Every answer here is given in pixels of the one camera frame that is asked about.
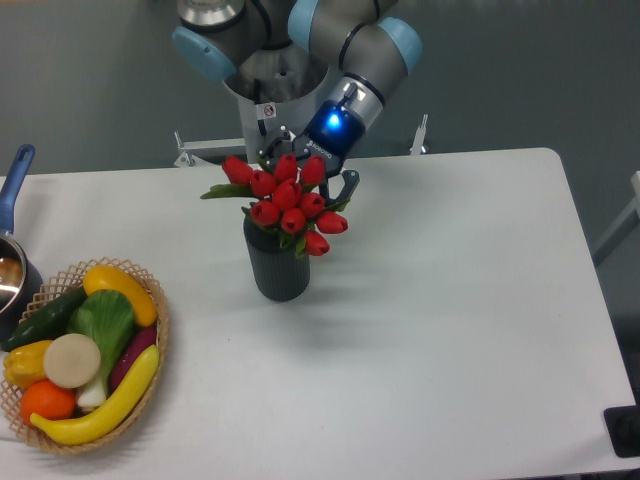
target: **blue pan handle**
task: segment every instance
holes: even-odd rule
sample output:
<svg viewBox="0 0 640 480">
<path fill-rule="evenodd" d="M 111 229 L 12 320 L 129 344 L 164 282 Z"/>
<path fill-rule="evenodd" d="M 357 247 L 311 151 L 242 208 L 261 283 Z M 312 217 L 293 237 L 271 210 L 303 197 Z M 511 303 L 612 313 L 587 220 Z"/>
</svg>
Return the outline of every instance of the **blue pan handle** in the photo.
<svg viewBox="0 0 640 480">
<path fill-rule="evenodd" d="M 35 154 L 36 149 L 33 145 L 22 145 L 11 164 L 11 170 L 0 190 L 0 233 L 13 233 L 13 209 L 16 198 Z"/>
</svg>

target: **blue light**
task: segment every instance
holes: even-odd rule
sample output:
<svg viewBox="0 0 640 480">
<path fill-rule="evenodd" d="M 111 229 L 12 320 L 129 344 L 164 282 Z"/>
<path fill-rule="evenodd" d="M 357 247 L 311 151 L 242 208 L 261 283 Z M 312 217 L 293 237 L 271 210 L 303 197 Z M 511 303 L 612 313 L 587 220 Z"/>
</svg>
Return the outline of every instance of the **blue light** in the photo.
<svg viewBox="0 0 640 480">
<path fill-rule="evenodd" d="M 342 120 L 337 113 L 332 113 L 327 120 L 327 127 L 332 130 L 340 128 L 342 126 Z"/>
</svg>

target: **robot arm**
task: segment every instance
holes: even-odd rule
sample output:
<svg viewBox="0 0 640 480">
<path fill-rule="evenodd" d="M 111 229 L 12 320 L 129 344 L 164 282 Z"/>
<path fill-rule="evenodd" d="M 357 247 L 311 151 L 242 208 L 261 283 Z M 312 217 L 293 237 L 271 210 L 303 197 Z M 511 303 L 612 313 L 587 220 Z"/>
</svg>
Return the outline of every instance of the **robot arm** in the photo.
<svg viewBox="0 0 640 480">
<path fill-rule="evenodd" d="M 422 53 L 419 36 L 405 22 L 385 18 L 376 23 L 396 2 L 179 0 L 183 26 L 176 29 L 173 41 L 194 69 L 214 81 L 228 82 L 248 64 L 273 69 L 269 62 L 253 60 L 261 52 L 284 51 L 291 41 L 310 58 L 342 71 L 342 78 L 310 112 L 301 131 L 289 128 L 286 119 L 270 131 L 262 125 L 257 154 L 272 164 L 283 153 L 295 153 L 300 163 L 320 155 L 327 165 L 327 178 L 343 174 L 345 188 L 339 198 L 345 198 L 357 185 L 356 172 L 343 172 L 348 153 Z M 331 200 L 326 188 L 323 195 Z"/>
</svg>

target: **eggplant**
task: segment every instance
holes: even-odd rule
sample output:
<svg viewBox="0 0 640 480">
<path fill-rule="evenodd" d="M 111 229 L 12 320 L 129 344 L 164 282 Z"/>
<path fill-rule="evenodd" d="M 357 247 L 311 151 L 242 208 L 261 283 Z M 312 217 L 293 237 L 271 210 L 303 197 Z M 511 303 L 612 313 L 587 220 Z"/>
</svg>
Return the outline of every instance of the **eggplant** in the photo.
<svg viewBox="0 0 640 480">
<path fill-rule="evenodd" d="M 146 327 L 140 330 L 131 340 L 131 343 L 125 350 L 116 366 L 111 370 L 111 375 L 109 376 L 109 386 L 111 387 L 111 391 L 113 392 L 120 382 L 124 379 L 125 375 L 133 365 L 133 362 L 136 361 L 136 358 L 140 356 L 142 352 L 144 352 L 151 345 L 156 344 L 156 327 Z"/>
</svg>

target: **tulip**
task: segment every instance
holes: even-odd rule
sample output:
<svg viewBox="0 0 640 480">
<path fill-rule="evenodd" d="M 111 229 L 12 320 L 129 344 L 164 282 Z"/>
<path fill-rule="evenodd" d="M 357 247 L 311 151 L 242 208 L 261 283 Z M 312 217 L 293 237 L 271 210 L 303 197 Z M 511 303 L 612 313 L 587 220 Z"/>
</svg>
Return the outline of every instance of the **tulip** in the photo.
<svg viewBox="0 0 640 480">
<path fill-rule="evenodd" d="M 318 193 L 303 193 L 298 206 L 307 218 L 314 218 L 324 210 L 324 197 Z"/>
<path fill-rule="evenodd" d="M 260 200 L 249 213 L 254 222 L 263 227 L 270 227 L 280 220 L 280 210 L 268 200 Z"/>
<path fill-rule="evenodd" d="M 331 211 L 322 212 L 316 225 L 322 233 L 342 233 L 349 228 L 346 218 Z"/>
<path fill-rule="evenodd" d="M 234 156 L 228 156 L 222 162 L 222 170 L 227 174 L 229 181 L 237 185 L 249 185 L 253 175 L 253 168 Z"/>
<path fill-rule="evenodd" d="M 327 253 L 331 248 L 324 237 L 313 230 L 305 232 L 304 238 L 306 240 L 304 251 L 309 255 L 319 257 Z"/>
<path fill-rule="evenodd" d="M 320 155 L 311 155 L 300 171 L 300 182 L 304 185 L 319 185 L 324 181 L 324 160 Z"/>
<path fill-rule="evenodd" d="M 282 220 L 280 220 L 282 229 L 293 235 L 302 230 L 306 224 L 307 217 L 304 216 L 304 213 L 302 213 L 302 210 L 299 208 L 291 208 L 287 210 L 282 214 Z"/>
<path fill-rule="evenodd" d="M 278 184 L 289 178 L 295 181 L 298 178 L 298 162 L 296 161 L 296 156 L 293 154 L 282 155 L 276 164 L 273 175 L 276 177 Z"/>
<path fill-rule="evenodd" d="M 302 196 L 302 185 L 288 178 L 273 191 L 273 204 L 283 212 L 295 207 Z"/>
<path fill-rule="evenodd" d="M 276 189 L 276 178 L 270 173 L 255 170 L 251 175 L 251 191 L 256 197 L 271 195 Z"/>
</svg>

